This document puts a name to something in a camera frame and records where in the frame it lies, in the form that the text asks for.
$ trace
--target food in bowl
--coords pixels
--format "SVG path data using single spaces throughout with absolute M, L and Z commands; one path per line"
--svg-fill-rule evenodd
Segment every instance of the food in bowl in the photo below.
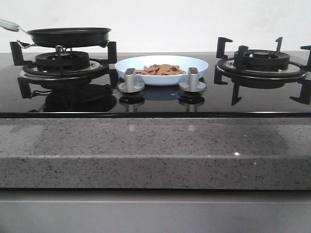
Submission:
M 154 64 L 152 66 L 144 66 L 144 69 L 137 69 L 137 74 L 143 75 L 176 75 L 176 74 L 186 74 L 186 71 L 179 68 L 179 66 L 162 64 Z

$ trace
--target granite countertop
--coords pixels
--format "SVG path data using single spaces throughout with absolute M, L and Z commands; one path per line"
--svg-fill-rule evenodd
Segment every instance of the granite countertop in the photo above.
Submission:
M 311 189 L 309 118 L 0 119 L 1 188 Z

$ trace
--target frying pan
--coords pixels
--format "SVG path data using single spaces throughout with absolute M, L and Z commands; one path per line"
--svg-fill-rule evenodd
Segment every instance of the frying pan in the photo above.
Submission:
M 0 27 L 12 32 L 21 29 L 31 35 L 37 46 L 55 48 L 60 45 L 64 48 L 101 46 L 108 44 L 110 28 L 49 28 L 25 31 L 16 23 L 0 19 Z

